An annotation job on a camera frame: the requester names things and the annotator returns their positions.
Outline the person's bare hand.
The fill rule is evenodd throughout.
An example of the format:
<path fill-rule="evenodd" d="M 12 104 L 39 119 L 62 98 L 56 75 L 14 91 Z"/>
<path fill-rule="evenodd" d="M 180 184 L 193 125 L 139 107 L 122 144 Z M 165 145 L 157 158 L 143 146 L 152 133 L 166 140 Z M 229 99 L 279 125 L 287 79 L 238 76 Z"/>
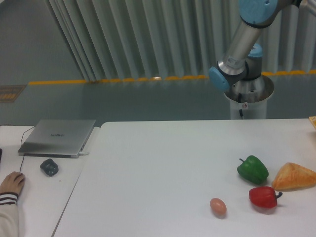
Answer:
<path fill-rule="evenodd" d="M 12 172 L 5 177 L 0 185 L 0 194 L 15 194 L 20 196 L 25 185 L 25 175 L 19 172 Z"/>

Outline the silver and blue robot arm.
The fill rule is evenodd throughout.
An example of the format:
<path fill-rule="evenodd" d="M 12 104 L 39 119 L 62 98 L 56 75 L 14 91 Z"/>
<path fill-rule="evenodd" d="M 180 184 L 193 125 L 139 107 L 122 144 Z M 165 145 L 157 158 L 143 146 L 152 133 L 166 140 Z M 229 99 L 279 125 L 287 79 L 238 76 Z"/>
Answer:
<path fill-rule="evenodd" d="M 216 67 L 209 69 L 209 78 L 216 88 L 228 90 L 236 82 L 246 78 L 249 66 L 246 59 L 262 30 L 270 26 L 277 14 L 284 8 L 294 5 L 316 14 L 314 0 L 240 0 L 238 2 L 241 23 L 233 41 Z"/>

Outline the white striped sleeve forearm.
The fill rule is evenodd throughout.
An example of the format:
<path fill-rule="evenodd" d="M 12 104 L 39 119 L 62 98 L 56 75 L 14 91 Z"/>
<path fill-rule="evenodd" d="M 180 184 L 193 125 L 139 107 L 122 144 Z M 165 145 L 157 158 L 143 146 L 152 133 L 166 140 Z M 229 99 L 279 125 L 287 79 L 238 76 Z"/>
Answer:
<path fill-rule="evenodd" d="M 0 236 L 19 236 L 18 195 L 12 192 L 0 195 Z"/>

